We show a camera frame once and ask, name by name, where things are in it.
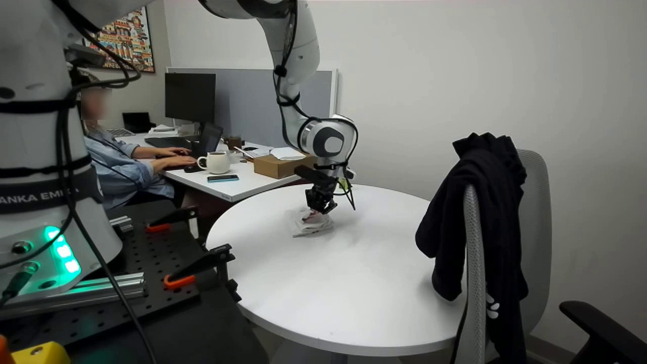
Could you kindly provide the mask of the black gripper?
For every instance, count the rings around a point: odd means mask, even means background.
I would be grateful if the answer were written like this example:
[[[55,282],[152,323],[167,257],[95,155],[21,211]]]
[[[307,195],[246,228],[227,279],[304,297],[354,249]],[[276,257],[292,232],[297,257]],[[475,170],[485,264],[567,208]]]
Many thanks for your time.
[[[295,173],[302,180],[312,184],[312,188],[306,192],[306,200],[307,200],[307,206],[316,212],[327,214],[338,206],[338,203],[333,200],[335,190],[342,190],[347,203],[354,203],[354,192],[352,192],[354,173],[346,165],[335,165],[335,168],[297,165]]]

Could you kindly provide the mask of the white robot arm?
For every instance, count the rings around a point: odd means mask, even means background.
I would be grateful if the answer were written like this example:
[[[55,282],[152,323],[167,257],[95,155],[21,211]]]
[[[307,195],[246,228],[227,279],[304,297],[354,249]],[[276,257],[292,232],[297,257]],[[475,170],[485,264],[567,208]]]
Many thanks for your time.
[[[41,300],[75,287],[121,250],[98,204],[67,51],[150,0],[0,0],[2,296]],[[282,138],[347,183],[357,128],[297,107],[319,63],[306,0],[198,0],[221,18],[260,24],[274,63]]]

